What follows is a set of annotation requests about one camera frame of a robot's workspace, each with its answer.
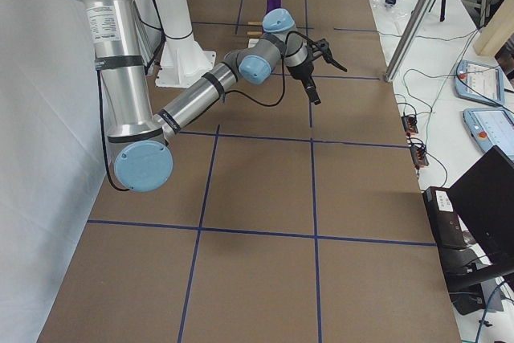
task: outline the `white sticker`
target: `white sticker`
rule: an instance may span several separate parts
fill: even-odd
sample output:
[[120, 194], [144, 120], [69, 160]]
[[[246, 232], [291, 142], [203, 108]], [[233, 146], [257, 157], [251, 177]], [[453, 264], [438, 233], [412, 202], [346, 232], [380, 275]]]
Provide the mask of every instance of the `white sticker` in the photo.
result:
[[440, 211], [453, 212], [453, 206], [451, 205], [451, 201], [448, 198], [447, 192], [436, 190], [435, 197], [437, 199], [437, 206], [439, 207]]
[[116, 23], [116, 9], [114, 6], [93, 7], [87, 9], [86, 12], [94, 43], [120, 40], [120, 30]]

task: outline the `black monitor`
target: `black monitor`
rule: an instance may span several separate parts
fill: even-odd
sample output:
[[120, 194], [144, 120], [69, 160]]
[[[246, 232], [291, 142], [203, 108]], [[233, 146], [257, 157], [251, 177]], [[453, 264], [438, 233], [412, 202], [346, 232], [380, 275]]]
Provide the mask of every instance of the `black monitor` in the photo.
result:
[[447, 194], [493, 263], [466, 275], [447, 276], [448, 289], [463, 290], [498, 276], [514, 280], [514, 162], [493, 146]]

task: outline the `white table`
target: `white table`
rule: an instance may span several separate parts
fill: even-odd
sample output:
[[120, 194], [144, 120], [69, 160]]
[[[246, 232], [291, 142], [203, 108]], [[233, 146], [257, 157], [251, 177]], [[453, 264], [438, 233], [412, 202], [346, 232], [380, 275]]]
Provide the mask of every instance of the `white table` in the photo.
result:
[[[410, 17], [410, 12], [414, 9], [418, 0], [398, 0], [397, 4], [390, 9], [385, 8], [384, 0], [369, 1], [378, 31], [382, 34], [401, 35]], [[474, 23], [460, 0], [447, 0], [446, 20], [440, 22], [440, 2], [441, 0], [437, 0], [432, 12], [425, 17], [417, 35], [451, 39], [468, 34], [475, 29]], [[475, 35], [472, 42], [478, 37], [479, 33]], [[399, 37], [381, 35], [382, 50], [387, 63], [390, 61], [399, 40]], [[426, 105], [408, 96], [402, 77], [412, 68], [430, 76], [452, 74], [467, 40], [468, 37], [449, 42], [416, 38], [400, 72], [394, 79], [394, 92], [405, 96], [406, 102], [412, 104], [418, 112], [426, 112], [428, 109]], [[492, 57], [478, 56], [473, 50], [473, 43], [470, 44], [463, 58], [488, 65], [497, 65]], [[453, 77], [431, 79], [416, 71], [409, 71], [406, 74], [406, 85], [413, 96], [430, 105], [437, 100], [433, 107], [428, 128], [429, 115], [418, 116], [420, 133], [417, 137], [425, 141], [428, 152], [446, 166], [448, 178], [445, 186], [451, 186], [483, 155], [463, 123], [462, 111], [465, 108], [487, 107], [484, 104], [458, 98], [455, 95], [453, 83]], [[507, 93], [505, 99], [507, 101], [506, 106], [514, 109], [514, 95]], [[398, 102], [405, 101], [402, 96], [397, 96], [397, 100]], [[404, 107], [405, 105], [398, 105], [400, 112], [403, 112]], [[407, 106], [406, 113], [412, 112], [411, 107]], [[443, 168], [433, 159], [429, 158], [429, 162], [428, 167], [420, 170], [419, 187], [421, 190], [425, 190], [428, 186], [441, 186], [445, 179]], [[480, 250], [477, 250], [476, 253], [477, 255], [483, 254]], [[514, 337], [514, 305], [508, 301], [503, 303], [505, 312], [490, 312], [487, 314], [486, 320], [493, 323], [493, 326], [483, 327], [480, 342], [512, 342]], [[455, 318], [463, 340], [475, 341], [476, 330], [479, 327], [478, 320], [481, 317], [482, 310], [466, 316], [461, 316], [455, 311]]]

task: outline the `white plastic stand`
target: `white plastic stand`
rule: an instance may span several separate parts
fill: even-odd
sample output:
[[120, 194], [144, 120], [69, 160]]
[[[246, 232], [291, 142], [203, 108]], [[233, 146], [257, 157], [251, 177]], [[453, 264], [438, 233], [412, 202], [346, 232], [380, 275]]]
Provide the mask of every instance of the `white plastic stand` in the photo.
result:
[[194, 40], [186, 0], [157, 0], [162, 26], [168, 36], [156, 85], [188, 88], [214, 66], [216, 53], [204, 51]]

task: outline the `blue tablet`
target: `blue tablet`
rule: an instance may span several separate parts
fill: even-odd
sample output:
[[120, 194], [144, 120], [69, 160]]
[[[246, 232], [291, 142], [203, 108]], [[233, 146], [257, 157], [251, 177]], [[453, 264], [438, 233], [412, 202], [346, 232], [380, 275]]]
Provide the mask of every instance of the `blue tablet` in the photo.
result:
[[456, 75], [455, 91], [461, 98], [492, 106], [505, 103], [501, 68], [461, 60]]
[[514, 116], [510, 112], [504, 108], [467, 108], [463, 116], [484, 153], [498, 145], [514, 161]]

